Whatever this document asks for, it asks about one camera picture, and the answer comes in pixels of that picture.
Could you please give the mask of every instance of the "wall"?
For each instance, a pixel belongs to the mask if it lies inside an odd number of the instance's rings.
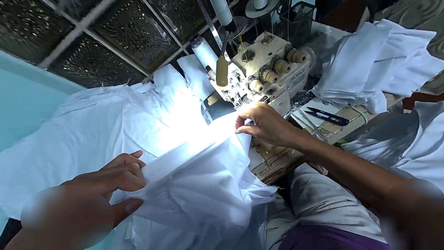
[[[36,131],[59,104],[82,89],[0,51],[0,151]],[[0,209],[0,232],[6,221]]]

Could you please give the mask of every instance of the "blue-handled snips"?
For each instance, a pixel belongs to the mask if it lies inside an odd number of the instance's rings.
[[[315,109],[315,108],[310,108],[307,107],[308,109],[310,109],[311,111],[305,111],[305,113],[310,114],[314,117],[317,117],[319,119],[331,122],[333,124],[336,124],[338,126],[346,126],[348,123],[350,123],[350,121],[348,119],[345,119],[344,117],[340,117],[334,114],[330,114],[328,112],[319,110],[319,109]]]

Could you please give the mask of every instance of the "leg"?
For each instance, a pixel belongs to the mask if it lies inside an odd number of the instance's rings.
[[[287,231],[296,225],[296,218],[284,199],[277,194],[274,202],[268,203],[265,250],[278,250]]]
[[[377,218],[373,220],[371,213],[341,185],[306,163],[293,174],[290,195],[298,225],[330,226],[386,243]]]

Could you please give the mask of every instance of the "fabric pile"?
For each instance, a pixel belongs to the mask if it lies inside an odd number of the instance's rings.
[[[312,92],[341,105],[387,111],[383,92],[409,97],[444,69],[427,45],[434,31],[405,29],[389,20],[364,23],[320,57],[323,74]]]
[[[32,195],[141,149],[148,185],[118,190],[110,203],[146,202],[116,227],[113,248],[260,248],[264,203],[277,188],[248,170],[250,136],[234,134],[233,115],[207,126],[199,99],[171,65],[156,71],[154,81],[76,93],[39,130],[1,152],[6,214],[20,219]]]
[[[444,192],[444,101],[416,102],[342,147],[399,176],[419,178]]]

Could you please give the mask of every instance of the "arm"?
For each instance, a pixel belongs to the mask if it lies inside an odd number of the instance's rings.
[[[236,133],[251,134],[264,142],[303,153],[372,206],[379,205],[394,186],[404,181],[365,159],[311,137],[291,125],[267,104],[252,103],[238,112]],[[252,119],[255,126],[244,125],[246,118]]]
[[[255,125],[244,125],[247,118]],[[404,180],[369,161],[315,139],[291,125],[265,103],[251,103],[239,109],[235,128],[236,133],[251,134],[264,142],[293,148],[322,164],[380,213],[387,242],[391,246],[405,246],[394,249],[442,249],[444,195],[432,183],[420,179]]]

